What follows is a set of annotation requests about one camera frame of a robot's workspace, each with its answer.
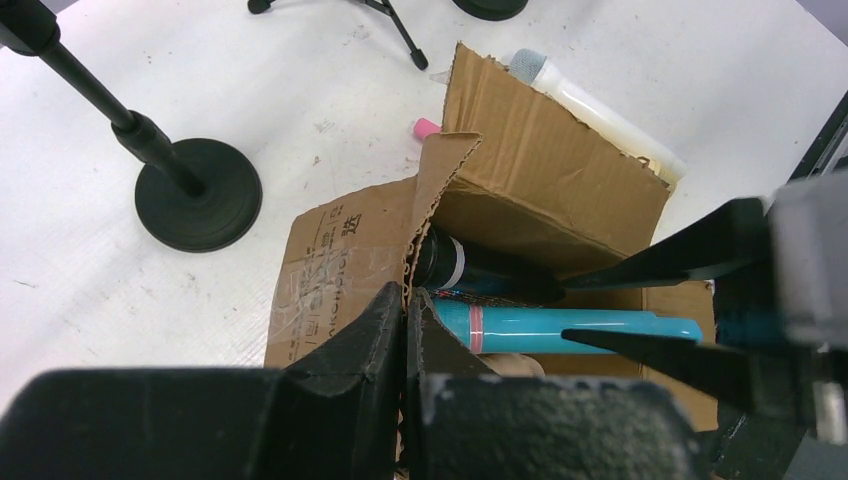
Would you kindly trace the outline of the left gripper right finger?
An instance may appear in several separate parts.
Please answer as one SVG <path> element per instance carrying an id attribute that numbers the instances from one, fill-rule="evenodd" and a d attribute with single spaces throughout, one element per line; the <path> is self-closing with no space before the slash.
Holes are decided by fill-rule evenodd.
<path id="1" fill-rule="evenodd" d="M 707 479 L 665 388 L 609 376 L 505 377 L 410 296 L 405 463 L 413 479 Z"/>

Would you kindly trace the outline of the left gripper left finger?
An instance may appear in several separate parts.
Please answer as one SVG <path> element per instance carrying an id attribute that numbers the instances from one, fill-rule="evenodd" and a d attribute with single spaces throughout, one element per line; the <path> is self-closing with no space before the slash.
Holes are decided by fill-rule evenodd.
<path id="1" fill-rule="evenodd" d="M 53 370 L 1 419 L 5 479 L 389 479 L 402 290 L 283 369 Z"/>

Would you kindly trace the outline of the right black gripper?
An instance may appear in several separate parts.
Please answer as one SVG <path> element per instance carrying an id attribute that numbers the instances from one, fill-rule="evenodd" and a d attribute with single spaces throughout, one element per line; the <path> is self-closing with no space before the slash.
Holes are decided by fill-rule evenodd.
<path id="1" fill-rule="evenodd" d="M 565 329 L 561 337 L 820 441 L 846 443 L 846 170 L 787 184 L 767 214 L 758 198 L 730 200 L 641 252 L 561 285 L 615 290 L 715 279 L 719 341 L 730 348 L 587 329 Z"/>

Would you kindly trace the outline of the peach pink microphone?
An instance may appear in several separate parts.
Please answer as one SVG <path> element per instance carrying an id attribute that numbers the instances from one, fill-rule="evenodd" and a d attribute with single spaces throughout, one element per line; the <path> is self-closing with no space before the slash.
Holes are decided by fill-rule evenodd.
<path id="1" fill-rule="evenodd" d="M 479 359 L 502 377 L 544 377 L 541 364 L 532 357 L 522 354 L 487 354 Z"/>

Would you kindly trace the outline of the teal microphone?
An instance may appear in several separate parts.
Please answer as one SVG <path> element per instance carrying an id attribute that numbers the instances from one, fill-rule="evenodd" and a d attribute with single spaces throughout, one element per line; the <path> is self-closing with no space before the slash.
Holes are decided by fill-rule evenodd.
<path id="1" fill-rule="evenodd" d="M 703 340 L 692 319 L 650 311 L 544 309 L 432 301 L 441 323 L 474 354 L 604 354 L 604 349 L 566 340 L 567 329 Z"/>

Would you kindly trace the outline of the white microphone grey head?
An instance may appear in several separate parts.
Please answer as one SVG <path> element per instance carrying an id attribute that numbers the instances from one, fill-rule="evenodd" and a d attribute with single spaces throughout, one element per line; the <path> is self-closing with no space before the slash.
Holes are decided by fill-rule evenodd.
<path id="1" fill-rule="evenodd" d="M 686 175 L 687 166 L 675 153 L 567 79 L 546 55 L 522 48 L 503 60 L 513 77 L 556 100 L 620 151 L 645 163 L 670 188 Z"/>

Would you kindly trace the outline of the brown cardboard box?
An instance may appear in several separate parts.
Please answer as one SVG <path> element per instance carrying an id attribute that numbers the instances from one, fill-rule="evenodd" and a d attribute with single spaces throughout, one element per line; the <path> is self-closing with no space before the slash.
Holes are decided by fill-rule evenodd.
<path id="1" fill-rule="evenodd" d="M 264 363 L 286 367 L 407 284 L 439 227 L 570 276 L 645 249 L 670 192 L 496 60 L 456 48 L 442 130 L 418 172 L 315 207 L 291 227 Z"/>

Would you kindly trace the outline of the clip mic stand round base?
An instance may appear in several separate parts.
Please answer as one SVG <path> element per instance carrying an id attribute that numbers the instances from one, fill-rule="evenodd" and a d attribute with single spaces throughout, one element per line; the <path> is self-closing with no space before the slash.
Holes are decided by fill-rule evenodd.
<path id="1" fill-rule="evenodd" d="M 214 139 L 172 142 L 149 117 L 126 108 L 62 44 L 57 17 L 42 2 L 2 2 L 1 43 L 40 58 L 110 121 L 116 140 L 143 165 L 134 202 L 154 238 L 205 253 L 233 244 L 254 225 L 263 192 L 250 160 Z"/>

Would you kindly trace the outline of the shock mount stand round base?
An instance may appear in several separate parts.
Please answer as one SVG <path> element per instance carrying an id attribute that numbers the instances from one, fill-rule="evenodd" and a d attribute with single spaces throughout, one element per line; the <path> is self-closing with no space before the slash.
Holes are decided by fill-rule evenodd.
<path id="1" fill-rule="evenodd" d="M 519 15 L 528 0 L 453 0 L 466 14 L 485 21 L 504 21 Z"/>

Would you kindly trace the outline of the tripod shock mount stand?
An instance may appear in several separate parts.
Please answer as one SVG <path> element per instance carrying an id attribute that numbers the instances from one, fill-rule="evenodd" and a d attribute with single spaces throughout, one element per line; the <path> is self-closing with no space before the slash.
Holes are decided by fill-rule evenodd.
<path id="1" fill-rule="evenodd" d="M 427 70 L 429 61 L 425 53 L 415 44 L 390 0 L 355 0 L 355 2 L 387 16 L 397 28 L 399 35 L 408 47 L 409 56 L 413 64 L 420 71 Z M 274 0 L 248 0 L 246 5 L 251 14 L 260 15 L 269 10 L 273 3 Z"/>

